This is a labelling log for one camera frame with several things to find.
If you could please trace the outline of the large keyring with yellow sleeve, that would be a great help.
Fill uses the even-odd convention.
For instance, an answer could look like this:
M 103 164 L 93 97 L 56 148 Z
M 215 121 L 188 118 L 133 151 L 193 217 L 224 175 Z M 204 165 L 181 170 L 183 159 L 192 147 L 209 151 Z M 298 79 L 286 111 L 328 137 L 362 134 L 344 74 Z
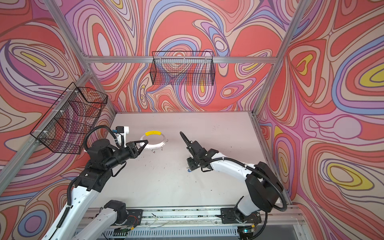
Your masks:
M 141 141 L 148 141 L 145 146 L 145 150 L 155 153 L 156 151 L 162 151 L 168 139 L 160 131 L 148 131 L 142 135 Z

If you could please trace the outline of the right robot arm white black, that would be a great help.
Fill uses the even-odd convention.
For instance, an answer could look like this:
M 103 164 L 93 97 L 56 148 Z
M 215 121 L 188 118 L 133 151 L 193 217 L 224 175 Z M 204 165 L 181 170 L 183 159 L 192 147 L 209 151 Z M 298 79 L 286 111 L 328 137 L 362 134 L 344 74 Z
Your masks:
M 267 220 L 273 209 L 280 212 L 288 209 L 283 185 L 266 163 L 246 164 L 229 158 L 218 150 L 207 151 L 197 141 L 190 141 L 183 132 L 180 135 L 191 155 L 187 158 L 189 172 L 197 169 L 203 173 L 218 172 L 246 184 L 248 194 L 240 197 L 234 207 L 221 209 L 218 218 L 223 224 L 252 223 L 255 226 L 262 222 L 260 212 L 265 213 Z

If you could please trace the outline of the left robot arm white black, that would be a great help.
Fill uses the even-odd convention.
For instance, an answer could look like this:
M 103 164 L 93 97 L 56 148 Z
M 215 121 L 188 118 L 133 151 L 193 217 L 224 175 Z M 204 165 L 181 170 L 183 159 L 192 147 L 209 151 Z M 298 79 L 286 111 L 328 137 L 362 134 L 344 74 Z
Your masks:
M 89 136 L 98 129 L 107 130 L 115 144 L 112 145 L 108 139 L 99 139 L 88 146 Z M 113 169 L 117 166 L 124 168 L 127 160 L 137 158 L 149 143 L 148 140 L 126 142 L 126 130 L 124 126 L 111 130 L 108 126 L 100 125 L 85 135 L 83 146 L 90 159 L 79 176 L 69 183 L 67 204 L 43 236 L 44 240 L 96 240 L 110 226 L 126 224 L 129 219 L 126 204 L 110 200 L 85 228 L 78 234 L 75 233 L 88 208 L 102 192 L 107 181 L 118 175 Z

